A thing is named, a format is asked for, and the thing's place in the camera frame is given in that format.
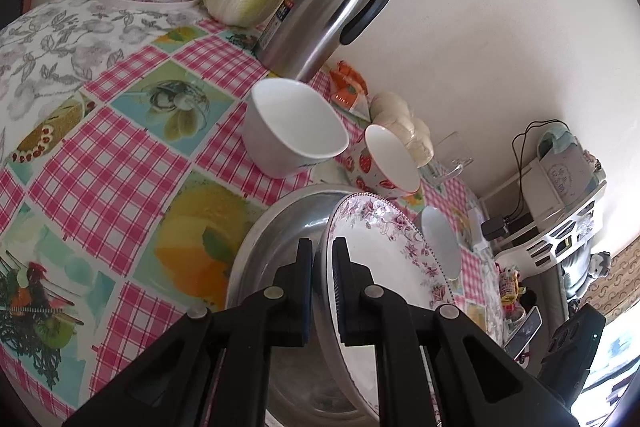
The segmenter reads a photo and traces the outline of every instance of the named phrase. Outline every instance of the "silver rivet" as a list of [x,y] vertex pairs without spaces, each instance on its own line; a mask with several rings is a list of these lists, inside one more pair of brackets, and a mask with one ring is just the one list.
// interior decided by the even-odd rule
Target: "silver rivet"
[[364,295],[372,299],[379,299],[384,295],[385,291],[377,284],[372,284],[364,288]]
[[187,316],[190,319],[201,319],[206,317],[207,315],[207,307],[204,302],[198,302],[192,304],[191,307],[187,310]]
[[264,289],[264,296],[268,299],[279,299],[284,295],[284,290],[280,286],[269,286]]
[[446,319],[456,319],[460,315],[460,310],[453,304],[444,304],[440,307],[440,315]]

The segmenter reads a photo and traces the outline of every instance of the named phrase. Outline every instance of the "metal basin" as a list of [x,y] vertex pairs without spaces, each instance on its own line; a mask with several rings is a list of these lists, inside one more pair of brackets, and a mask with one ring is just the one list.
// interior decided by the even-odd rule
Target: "metal basin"
[[[269,208],[238,251],[229,278],[227,307],[271,285],[276,270],[295,261],[300,237],[311,238],[316,249],[329,215],[343,197],[355,191],[345,185],[312,185]],[[305,347],[272,350],[266,423],[272,427],[377,425],[338,388],[324,361],[312,317],[310,323]]]

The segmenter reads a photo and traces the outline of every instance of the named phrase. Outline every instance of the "brown patterned fabric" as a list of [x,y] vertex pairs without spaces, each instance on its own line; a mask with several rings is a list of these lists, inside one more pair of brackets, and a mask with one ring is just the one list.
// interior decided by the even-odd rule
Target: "brown patterned fabric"
[[607,324],[640,300],[640,237],[615,256],[606,279],[595,280],[582,298],[607,318]]

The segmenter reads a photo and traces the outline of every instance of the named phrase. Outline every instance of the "floral tablecloth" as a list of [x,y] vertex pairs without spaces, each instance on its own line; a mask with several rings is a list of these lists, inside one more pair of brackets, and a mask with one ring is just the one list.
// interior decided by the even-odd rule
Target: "floral tablecloth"
[[[264,176],[240,127],[269,72],[192,9],[163,15],[54,0],[0,38],[0,366],[61,418],[195,301],[219,309],[244,236],[311,172]],[[325,98],[328,75],[310,85]],[[361,127],[341,115],[352,142]],[[24,134],[33,129],[26,138]],[[457,179],[399,201],[458,232],[457,304],[498,343],[490,252],[473,252]]]

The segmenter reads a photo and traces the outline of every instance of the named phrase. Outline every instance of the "smartphone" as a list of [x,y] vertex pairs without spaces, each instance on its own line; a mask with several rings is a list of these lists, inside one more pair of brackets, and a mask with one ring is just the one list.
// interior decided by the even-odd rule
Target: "smartphone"
[[524,321],[518,326],[518,328],[511,333],[507,343],[504,346],[504,350],[512,359],[517,359],[522,350],[529,344],[529,341],[533,338],[533,335],[540,329],[542,325],[542,317],[540,316],[540,310],[537,306],[533,306],[530,309]]

